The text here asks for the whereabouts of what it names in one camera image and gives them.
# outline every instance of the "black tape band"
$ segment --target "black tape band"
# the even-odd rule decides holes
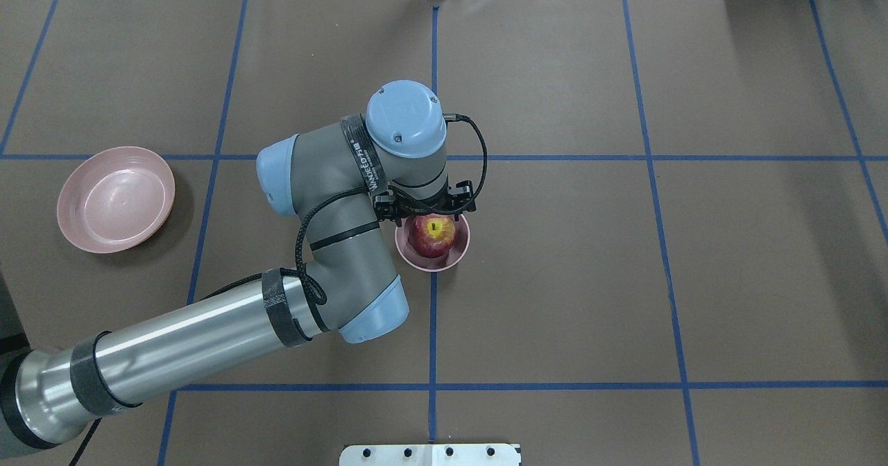
[[[419,202],[425,204],[426,206],[441,207],[441,203],[446,202],[446,198],[447,183],[445,182],[445,184],[441,185],[441,188],[438,189],[438,192],[435,193],[434,196],[424,198],[424,200],[419,200]],[[410,204],[410,201],[408,200],[400,200],[400,204],[403,204],[404,207],[406,207],[409,211],[412,211],[413,213],[424,214],[424,210],[422,210],[422,207],[416,207],[415,205]]]
[[[28,343],[28,336],[25,336],[25,333],[6,336],[6,338],[0,340],[0,355],[15,352],[15,350],[21,350],[22,348],[28,348],[28,346],[31,346],[31,344]]]
[[[386,191],[386,171],[379,160],[377,148],[370,138],[367,125],[360,114],[345,116],[339,121],[348,150],[352,151],[355,163],[358,163],[358,171],[364,177],[364,182],[371,196],[380,195]]]
[[[426,185],[431,185],[435,180],[440,178],[441,174],[444,173],[444,168],[447,168],[447,167],[442,166],[441,171],[438,172],[438,175],[432,176],[432,179],[429,180],[428,182],[425,182],[424,184],[408,185],[408,184],[402,184],[401,182],[399,182],[397,180],[393,180],[393,182],[395,182],[399,187],[403,187],[405,189],[421,189],[421,188],[425,187]]]
[[[262,273],[262,304],[266,307],[266,314],[275,334],[284,346],[293,348],[311,341],[289,311],[280,269],[270,269]]]
[[[336,244],[340,241],[345,241],[346,239],[352,238],[353,236],[361,235],[364,232],[370,232],[378,228],[379,222],[364,223],[364,225],[349,229],[345,232],[339,232],[331,236],[325,236],[324,239],[311,243],[310,248],[311,251],[317,251],[318,249],[326,248],[328,245]]]
[[[128,404],[117,399],[99,371],[99,365],[96,363],[96,345],[108,334],[111,332],[104,331],[94,338],[82,340],[71,352],[70,375],[74,394],[84,409],[99,417],[118,415],[127,409],[142,405],[141,402]]]
[[[6,371],[3,371],[3,377],[0,378],[0,410],[3,411],[3,418],[6,420],[9,431],[12,431],[12,434],[19,438],[20,442],[31,448],[47,450],[58,446],[58,444],[47,442],[35,435],[34,431],[31,431],[31,428],[25,424],[25,419],[22,418],[22,413],[19,412],[19,406],[15,401],[15,382],[19,377],[19,368],[26,356],[28,353],[16,356],[6,366]]]

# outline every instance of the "robotic arm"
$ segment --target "robotic arm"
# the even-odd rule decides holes
[[[399,327],[409,308],[379,222],[475,210],[470,182],[448,185],[448,121],[478,131],[444,115],[424,85],[394,81],[373,94],[366,118],[267,147],[257,174],[269,204],[302,216],[297,268],[267,270],[73,348],[29,349],[0,277],[0,459],[56,447],[97,418],[331,329],[361,343]],[[478,192],[482,185],[483,175]],[[307,265],[303,236],[314,255]]]

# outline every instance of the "silver metal arm tube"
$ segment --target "silver metal arm tube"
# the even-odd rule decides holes
[[[299,280],[283,277],[283,286],[292,317],[308,337],[319,334]],[[269,322],[260,282],[107,334],[94,346],[92,360],[105,387],[83,390],[110,393],[121,403],[111,413],[284,348]],[[15,410],[28,430],[45,441],[41,448],[75,438],[99,417],[85,408],[72,381],[75,350],[31,352],[17,368]],[[3,450],[3,457],[13,455]]]

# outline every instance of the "light blue joint cap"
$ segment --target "light blue joint cap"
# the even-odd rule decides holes
[[[289,174],[293,168],[293,146],[296,137],[279,141],[266,147],[256,156],[256,174],[259,176],[259,185],[266,194],[268,203],[283,216],[295,216],[293,207],[293,192],[289,182]]]
[[[441,101],[415,81],[391,81],[367,104],[367,129],[375,143],[398,157],[434,154],[447,138]]]
[[[404,287],[400,285],[400,276],[397,276],[377,299],[342,326],[339,333],[346,342],[363,343],[390,333],[407,320],[409,313],[407,296],[404,295]]]

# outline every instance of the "brown table surface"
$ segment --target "brown table surface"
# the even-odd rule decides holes
[[[0,0],[0,261],[34,346],[291,266],[298,220],[256,152],[387,81],[428,84],[492,154],[462,263],[396,259],[402,327],[146,402],[81,464],[428,440],[520,443],[526,465],[888,463],[886,19],[888,0]],[[168,159],[171,218],[82,252],[58,191],[129,144]],[[472,132],[447,149],[477,179]]]

